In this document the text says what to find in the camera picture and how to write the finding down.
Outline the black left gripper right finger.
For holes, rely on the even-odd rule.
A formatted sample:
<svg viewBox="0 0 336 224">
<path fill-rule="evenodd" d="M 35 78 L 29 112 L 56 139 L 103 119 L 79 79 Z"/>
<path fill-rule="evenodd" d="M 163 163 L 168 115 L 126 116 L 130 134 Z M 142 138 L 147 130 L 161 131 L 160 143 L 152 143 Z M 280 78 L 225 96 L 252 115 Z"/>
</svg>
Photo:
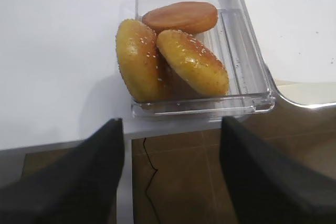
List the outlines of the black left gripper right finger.
<svg viewBox="0 0 336 224">
<path fill-rule="evenodd" d="M 335 179 L 288 158 L 234 117 L 222 119 L 220 139 L 239 223 L 335 223 Z"/>
</svg>

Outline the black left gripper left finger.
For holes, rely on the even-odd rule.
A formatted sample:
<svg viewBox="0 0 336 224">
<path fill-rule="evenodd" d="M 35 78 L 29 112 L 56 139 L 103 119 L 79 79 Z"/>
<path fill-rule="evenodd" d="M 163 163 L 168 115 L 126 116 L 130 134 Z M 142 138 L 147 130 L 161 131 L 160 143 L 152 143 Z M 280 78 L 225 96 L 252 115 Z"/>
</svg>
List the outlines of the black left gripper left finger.
<svg viewBox="0 0 336 224">
<path fill-rule="evenodd" d="M 1 223 L 107 223 L 124 166 L 121 119 L 1 189 Z"/>
</svg>

